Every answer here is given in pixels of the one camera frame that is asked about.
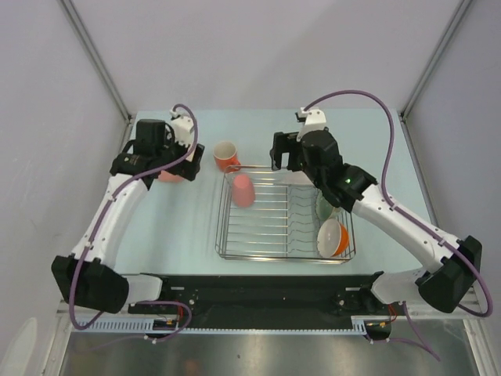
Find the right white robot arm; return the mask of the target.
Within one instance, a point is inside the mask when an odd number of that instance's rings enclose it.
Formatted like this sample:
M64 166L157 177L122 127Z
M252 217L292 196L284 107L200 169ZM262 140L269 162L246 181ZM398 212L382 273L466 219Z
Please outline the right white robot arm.
M270 150L272 170L282 167L306 174L336 208L365 219L397 241L422 265L401 273L378 272L361 304L379 314L397 301L420 300L443 313L460 307L464 295L479 278L481 244L472 236L463 240L413 217L382 190L381 183L358 166L347 164L337 141L327 129L277 132Z

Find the green ceramic bowl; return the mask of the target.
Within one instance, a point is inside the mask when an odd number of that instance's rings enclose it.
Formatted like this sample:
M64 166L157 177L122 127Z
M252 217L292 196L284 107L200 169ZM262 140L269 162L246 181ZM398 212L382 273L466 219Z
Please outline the green ceramic bowl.
M320 221L327 219L335 219L343 212L342 208L334 207L323 196L321 191L318 192L315 199L315 213Z

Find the pink plastic cup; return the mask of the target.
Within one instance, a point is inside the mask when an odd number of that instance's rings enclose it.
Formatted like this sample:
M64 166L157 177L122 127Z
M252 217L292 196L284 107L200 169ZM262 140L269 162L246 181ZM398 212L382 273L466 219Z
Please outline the pink plastic cup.
M248 208L254 203L254 184L248 175L241 174L234 178L232 182L232 200L240 208Z

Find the white ceramic plate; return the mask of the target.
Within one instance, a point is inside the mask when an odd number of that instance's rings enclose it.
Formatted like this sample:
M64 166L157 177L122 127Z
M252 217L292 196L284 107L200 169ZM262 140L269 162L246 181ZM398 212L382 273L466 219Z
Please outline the white ceramic plate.
M313 183L303 172L291 172L289 175L289 183L294 185L312 186Z

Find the orange and white bowl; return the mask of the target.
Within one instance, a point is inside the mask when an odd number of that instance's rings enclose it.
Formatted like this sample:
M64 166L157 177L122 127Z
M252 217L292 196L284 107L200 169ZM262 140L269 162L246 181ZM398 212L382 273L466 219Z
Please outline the orange and white bowl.
M347 228L337 219L327 219L317 235L317 248L320 256L329 259L341 255L349 245Z

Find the beige pink floral plate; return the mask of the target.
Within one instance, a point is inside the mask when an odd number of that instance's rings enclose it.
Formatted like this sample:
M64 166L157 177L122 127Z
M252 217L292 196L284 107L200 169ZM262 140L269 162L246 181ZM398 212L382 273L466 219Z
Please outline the beige pink floral plate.
M184 178L179 175L173 175L167 171L161 171L157 180L162 183L181 183L184 181Z

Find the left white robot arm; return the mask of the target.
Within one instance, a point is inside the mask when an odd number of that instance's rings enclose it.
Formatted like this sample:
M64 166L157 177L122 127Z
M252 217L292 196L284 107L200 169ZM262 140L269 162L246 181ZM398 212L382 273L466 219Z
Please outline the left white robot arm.
M173 294L160 278L115 270L118 248L140 201L161 172L193 181L204 146L197 143L192 117L171 115L170 121L142 119L135 138L115 157L105 195L85 235L68 256L57 256L52 274L63 300L105 313L145 301L156 313L168 311Z

